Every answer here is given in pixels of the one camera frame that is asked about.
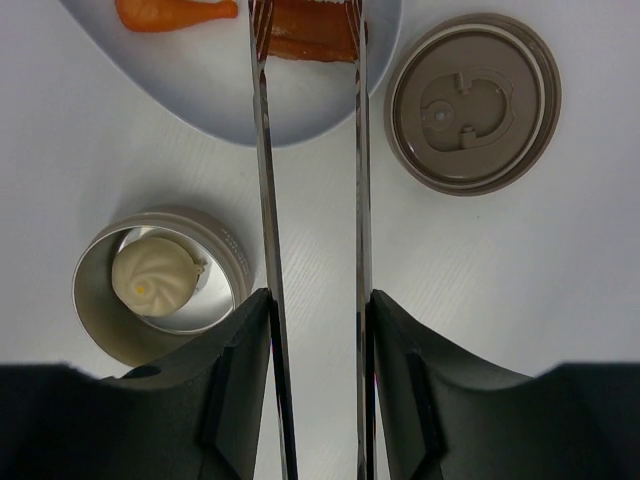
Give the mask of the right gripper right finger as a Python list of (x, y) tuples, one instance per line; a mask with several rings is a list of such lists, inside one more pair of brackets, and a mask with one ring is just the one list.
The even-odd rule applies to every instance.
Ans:
[(375, 371), (394, 479), (635, 479), (639, 367), (564, 363), (529, 377), (372, 294)]

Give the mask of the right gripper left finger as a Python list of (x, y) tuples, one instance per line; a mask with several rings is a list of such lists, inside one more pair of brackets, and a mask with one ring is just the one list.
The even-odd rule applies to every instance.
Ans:
[(266, 290), (120, 378), (1, 369), (5, 479), (250, 479), (269, 361)]

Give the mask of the round metal lunch box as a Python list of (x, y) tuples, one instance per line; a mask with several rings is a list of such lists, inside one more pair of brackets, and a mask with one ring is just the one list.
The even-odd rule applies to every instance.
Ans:
[(72, 295), (93, 342), (135, 367), (222, 323), (253, 279), (232, 229), (209, 213), (162, 205), (101, 230), (77, 262)]

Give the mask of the beige bun toy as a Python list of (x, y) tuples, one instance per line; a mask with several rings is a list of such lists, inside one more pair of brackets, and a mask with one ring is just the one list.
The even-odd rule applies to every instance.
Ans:
[(204, 267), (178, 243), (145, 237), (114, 257), (111, 285), (116, 296), (139, 316), (163, 317), (194, 295)]

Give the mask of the orange sausage toy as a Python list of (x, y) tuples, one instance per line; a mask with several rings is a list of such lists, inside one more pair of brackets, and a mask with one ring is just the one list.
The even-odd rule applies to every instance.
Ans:
[(250, 1), (257, 60), (356, 63), (368, 43), (361, 1)]

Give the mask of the metal tongs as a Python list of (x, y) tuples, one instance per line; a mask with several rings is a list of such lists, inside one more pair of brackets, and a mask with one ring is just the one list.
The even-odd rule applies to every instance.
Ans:
[[(284, 305), (283, 275), (277, 218), (275, 177), (265, 74), (275, 3), (250, 1), (249, 39), (253, 86), (253, 111), (259, 172), (267, 286), (271, 294), (269, 315), (279, 416), (282, 477), (297, 479), (298, 466), (291, 394), (290, 367)], [(376, 402), (373, 314), (371, 313), (372, 238), (368, 39), (362, 1), (345, 3), (353, 36), (356, 115), (356, 390), (357, 477), (375, 479)]]

